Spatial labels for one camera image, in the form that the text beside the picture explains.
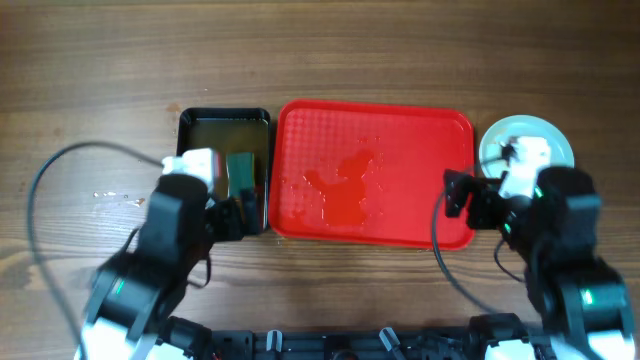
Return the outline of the white plate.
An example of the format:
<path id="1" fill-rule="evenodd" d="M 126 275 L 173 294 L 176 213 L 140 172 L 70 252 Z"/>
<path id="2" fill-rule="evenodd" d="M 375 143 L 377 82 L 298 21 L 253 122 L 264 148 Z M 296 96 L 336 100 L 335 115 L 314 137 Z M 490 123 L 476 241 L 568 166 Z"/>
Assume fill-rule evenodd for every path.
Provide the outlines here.
<path id="1" fill-rule="evenodd" d="M 550 166 L 575 166 L 572 148 L 561 131 L 544 119 L 531 115 L 509 116 L 492 125 L 480 141 L 479 161 L 484 162 L 501 155 L 503 146 L 511 137 L 516 136 L 545 138 L 551 148 Z M 481 168 L 486 177 L 498 178 L 507 170 L 507 164 L 491 163 L 482 165 Z"/>

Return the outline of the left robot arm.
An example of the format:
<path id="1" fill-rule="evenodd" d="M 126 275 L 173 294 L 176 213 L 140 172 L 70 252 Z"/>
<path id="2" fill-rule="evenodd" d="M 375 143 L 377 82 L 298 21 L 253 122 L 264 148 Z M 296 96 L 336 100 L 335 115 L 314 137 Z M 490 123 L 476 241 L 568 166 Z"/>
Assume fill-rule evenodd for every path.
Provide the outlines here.
<path id="1" fill-rule="evenodd" d="M 96 271 L 77 358 L 215 358 L 211 330 L 172 313 L 212 246 L 259 234 L 259 215 L 253 186 L 217 202 L 198 177 L 161 176 L 145 222 L 129 235 L 136 248 L 123 246 Z"/>

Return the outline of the green sponge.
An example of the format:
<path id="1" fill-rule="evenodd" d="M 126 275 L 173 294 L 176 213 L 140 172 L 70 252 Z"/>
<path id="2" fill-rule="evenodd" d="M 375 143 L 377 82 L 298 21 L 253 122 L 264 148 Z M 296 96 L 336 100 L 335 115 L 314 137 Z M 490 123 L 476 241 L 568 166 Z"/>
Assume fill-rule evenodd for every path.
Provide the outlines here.
<path id="1" fill-rule="evenodd" d="M 251 152 L 232 153 L 226 157 L 229 195 L 239 199 L 255 196 L 255 157 Z"/>

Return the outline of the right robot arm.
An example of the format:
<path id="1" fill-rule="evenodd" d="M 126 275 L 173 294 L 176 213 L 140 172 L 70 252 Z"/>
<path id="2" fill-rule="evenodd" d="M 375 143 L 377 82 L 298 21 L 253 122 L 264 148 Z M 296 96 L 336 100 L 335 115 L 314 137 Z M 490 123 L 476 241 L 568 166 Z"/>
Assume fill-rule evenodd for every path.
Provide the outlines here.
<path id="1" fill-rule="evenodd" d="M 529 195 L 507 199 L 504 179 L 446 170 L 438 203 L 474 230 L 497 230 L 525 263 L 528 298 L 546 334 L 560 336 L 588 359 L 635 355 L 635 323 L 622 276 L 596 254 L 601 199 L 591 177 L 548 167 Z"/>

